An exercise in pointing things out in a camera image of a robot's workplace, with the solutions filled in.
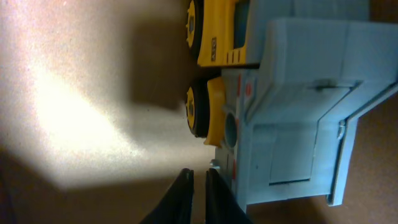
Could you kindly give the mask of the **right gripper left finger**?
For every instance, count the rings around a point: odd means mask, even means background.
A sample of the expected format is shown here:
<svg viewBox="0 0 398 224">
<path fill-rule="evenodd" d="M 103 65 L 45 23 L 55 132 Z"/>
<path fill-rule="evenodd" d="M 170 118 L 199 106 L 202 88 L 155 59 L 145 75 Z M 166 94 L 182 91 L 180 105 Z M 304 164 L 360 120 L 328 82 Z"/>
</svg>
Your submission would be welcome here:
<svg viewBox="0 0 398 224">
<path fill-rule="evenodd" d="M 190 224 L 194 194 L 194 171 L 184 168 L 158 205 L 140 224 Z"/>
</svg>

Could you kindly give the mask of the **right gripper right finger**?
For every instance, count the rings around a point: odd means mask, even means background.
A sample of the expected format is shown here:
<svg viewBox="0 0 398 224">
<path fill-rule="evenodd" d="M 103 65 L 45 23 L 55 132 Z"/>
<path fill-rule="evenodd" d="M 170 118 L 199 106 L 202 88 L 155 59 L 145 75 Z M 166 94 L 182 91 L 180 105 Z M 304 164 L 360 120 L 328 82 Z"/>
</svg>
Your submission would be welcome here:
<svg viewBox="0 0 398 224">
<path fill-rule="evenodd" d="M 206 172 L 206 224 L 252 224 L 216 169 Z"/>
</svg>

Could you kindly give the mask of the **yellow grey toy truck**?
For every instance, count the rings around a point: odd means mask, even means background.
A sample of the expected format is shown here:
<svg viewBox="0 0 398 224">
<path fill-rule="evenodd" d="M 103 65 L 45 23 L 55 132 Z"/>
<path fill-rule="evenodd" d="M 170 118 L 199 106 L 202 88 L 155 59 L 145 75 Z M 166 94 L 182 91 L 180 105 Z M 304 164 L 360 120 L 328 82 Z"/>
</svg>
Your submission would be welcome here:
<svg viewBox="0 0 398 224">
<path fill-rule="evenodd" d="M 358 119 L 397 91 L 397 24 L 369 1 L 188 2 L 186 41 L 213 78 L 187 91 L 192 134 L 238 205 L 343 203 Z"/>
</svg>

